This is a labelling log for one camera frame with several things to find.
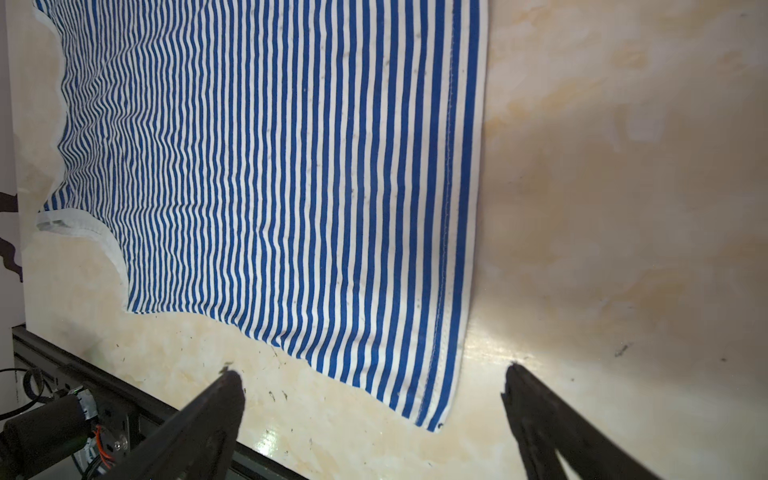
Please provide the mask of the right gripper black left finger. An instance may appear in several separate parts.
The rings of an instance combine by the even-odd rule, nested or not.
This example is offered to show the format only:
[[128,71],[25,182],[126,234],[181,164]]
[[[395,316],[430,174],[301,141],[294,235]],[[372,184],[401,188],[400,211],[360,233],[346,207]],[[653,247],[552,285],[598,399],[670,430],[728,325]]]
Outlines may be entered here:
[[240,374],[225,370],[137,447],[118,456],[106,479],[223,479],[245,407]]

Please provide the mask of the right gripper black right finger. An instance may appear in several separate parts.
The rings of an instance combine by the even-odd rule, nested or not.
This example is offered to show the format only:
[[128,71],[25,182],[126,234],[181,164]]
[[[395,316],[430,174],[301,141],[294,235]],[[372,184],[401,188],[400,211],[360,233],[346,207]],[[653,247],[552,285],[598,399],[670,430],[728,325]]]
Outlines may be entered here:
[[529,479],[565,479],[565,461],[582,479],[655,479],[525,366],[511,364],[501,393]]

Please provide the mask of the blue white striped tank top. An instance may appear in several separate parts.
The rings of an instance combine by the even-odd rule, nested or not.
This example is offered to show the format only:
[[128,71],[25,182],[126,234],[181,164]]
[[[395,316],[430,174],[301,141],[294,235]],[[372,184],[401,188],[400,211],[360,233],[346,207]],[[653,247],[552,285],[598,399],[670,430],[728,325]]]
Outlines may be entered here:
[[484,1],[39,1],[63,53],[41,230],[136,314],[238,328],[440,430],[468,323]]

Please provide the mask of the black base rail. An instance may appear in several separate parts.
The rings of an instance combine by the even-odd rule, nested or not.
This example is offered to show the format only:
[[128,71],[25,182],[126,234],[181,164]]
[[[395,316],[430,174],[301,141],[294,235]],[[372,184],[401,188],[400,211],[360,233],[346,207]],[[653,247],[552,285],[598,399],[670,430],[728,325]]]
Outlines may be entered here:
[[56,393],[84,387],[94,395],[97,419],[116,441],[114,449],[120,455],[137,447],[177,412],[157,398],[28,331],[24,324],[12,328],[12,342],[16,363],[39,369]]

